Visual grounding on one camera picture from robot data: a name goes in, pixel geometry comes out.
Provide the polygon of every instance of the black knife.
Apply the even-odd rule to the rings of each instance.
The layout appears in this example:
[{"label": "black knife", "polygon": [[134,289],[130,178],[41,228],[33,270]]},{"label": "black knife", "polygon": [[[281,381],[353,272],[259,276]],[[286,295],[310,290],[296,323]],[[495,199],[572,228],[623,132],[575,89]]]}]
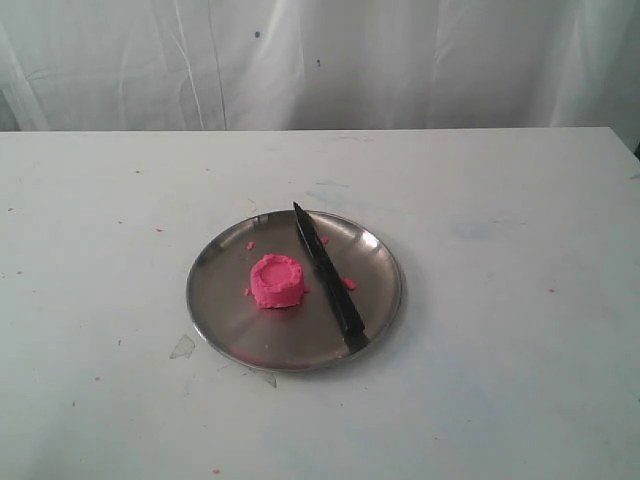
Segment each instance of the black knife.
[{"label": "black knife", "polygon": [[342,283],[342,279],[333,266],[329,255],[327,255],[327,251],[324,249],[324,245],[313,226],[313,220],[296,202],[293,202],[293,210],[298,223],[298,233],[309,251],[318,276],[324,284],[331,309],[342,330],[342,334],[345,339],[362,335],[364,331],[362,318],[360,318],[358,309],[353,304],[347,288]]}]

